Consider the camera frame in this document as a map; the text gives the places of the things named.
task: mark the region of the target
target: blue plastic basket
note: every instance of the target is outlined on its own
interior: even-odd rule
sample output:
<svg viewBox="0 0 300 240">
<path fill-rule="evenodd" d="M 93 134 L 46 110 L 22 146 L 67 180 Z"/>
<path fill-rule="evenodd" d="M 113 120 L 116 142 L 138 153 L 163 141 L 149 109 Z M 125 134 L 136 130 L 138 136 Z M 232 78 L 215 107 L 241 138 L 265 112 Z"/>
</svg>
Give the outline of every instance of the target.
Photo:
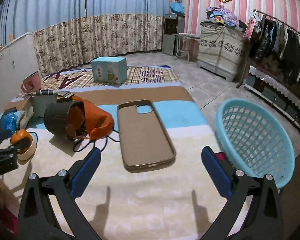
<svg viewBox="0 0 300 240">
<path fill-rule="evenodd" d="M 216 118 L 216 137 L 229 161 L 247 175 L 269 173 L 278 189 L 291 179 L 294 150 L 286 131 L 264 108 L 248 100 L 223 102 Z"/>
</svg>

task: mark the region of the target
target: blue plastic bag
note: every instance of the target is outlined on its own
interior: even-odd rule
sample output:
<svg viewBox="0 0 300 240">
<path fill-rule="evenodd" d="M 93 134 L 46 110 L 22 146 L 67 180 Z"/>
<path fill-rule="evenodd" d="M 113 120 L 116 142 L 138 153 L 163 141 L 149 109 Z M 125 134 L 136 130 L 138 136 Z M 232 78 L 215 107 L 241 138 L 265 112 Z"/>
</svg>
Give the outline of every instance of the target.
<svg viewBox="0 0 300 240">
<path fill-rule="evenodd" d="M 11 112 L 6 114 L 2 118 L 2 128 L 3 130 L 9 130 L 11 135 L 16 131 L 16 121 L 18 120 L 18 115 L 16 112 Z"/>
<path fill-rule="evenodd" d="M 169 7 L 173 13 L 185 14 L 184 6 L 179 2 L 173 2 Z"/>
</svg>

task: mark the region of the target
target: white cabinet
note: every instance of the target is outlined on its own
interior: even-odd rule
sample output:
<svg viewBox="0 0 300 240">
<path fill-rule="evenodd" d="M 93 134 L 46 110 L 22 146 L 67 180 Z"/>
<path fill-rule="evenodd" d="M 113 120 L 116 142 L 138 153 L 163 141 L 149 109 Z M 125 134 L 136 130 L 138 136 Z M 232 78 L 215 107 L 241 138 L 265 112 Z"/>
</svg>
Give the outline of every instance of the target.
<svg viewBox="0 0 300 240">
<path fill-rule="evenodd" d="M 21 93 L 22 81 L 39 71 L 32 33 L 26 33 L 0 50 L 0 113 Z"/>
</svg>

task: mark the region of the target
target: tiled floor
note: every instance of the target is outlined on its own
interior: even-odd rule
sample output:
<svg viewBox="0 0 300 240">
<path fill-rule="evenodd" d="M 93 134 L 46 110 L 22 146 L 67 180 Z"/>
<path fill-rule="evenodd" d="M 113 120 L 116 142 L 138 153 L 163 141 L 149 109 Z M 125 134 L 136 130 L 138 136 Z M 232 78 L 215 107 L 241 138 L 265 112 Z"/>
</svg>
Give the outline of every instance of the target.
<svg viewBox="0 0 300 240">
<path fill-rule="evenodd" d="M 198 68 L 196 62 L 188 63 L 183 58 L 175 60 L 175 57 L 161 52 L 134 53 L 122 57 L 127 58 L 128 66 L 169 65 L 192 95 L 213 130 L 216 112 L 223 101 L 230 98 L 244 98 L 259 104 L 273 113 L 286 129 L 292 141 L 295 156 L 300 153 L 300 134 L 297 128 L 261 98 L 244 90 L 243 86 L 237 89 L 237 83 L 228 82 L 224 78 Z"/>
</svg>

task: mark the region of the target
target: blue gripper pad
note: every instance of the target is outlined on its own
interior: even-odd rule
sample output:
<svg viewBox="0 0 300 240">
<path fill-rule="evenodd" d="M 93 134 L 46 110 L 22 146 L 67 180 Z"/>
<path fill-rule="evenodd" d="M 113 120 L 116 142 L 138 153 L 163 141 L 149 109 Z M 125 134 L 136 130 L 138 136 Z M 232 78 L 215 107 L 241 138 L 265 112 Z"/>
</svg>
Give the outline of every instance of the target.
<svg viewBox="0 0 300 240">
<path fill-rule="evenodd" d="M 203 148 L 201 152 L 201 161 L 208 171 L 220 196 L 230 199 L 232 194 L 231 180 L 223 171 L 214 154 L 215 153 L 210 151 L 207 147 Z"/>
<path fill-rule="evenodd" d="M 94 147 L 91 155 L 78 170 L 71 182 L 70 196 L 73 198 L 81 197 L 87 185 L 89 184 L 93 174 L 101 162 L 101 152 Z"/>
</svg>

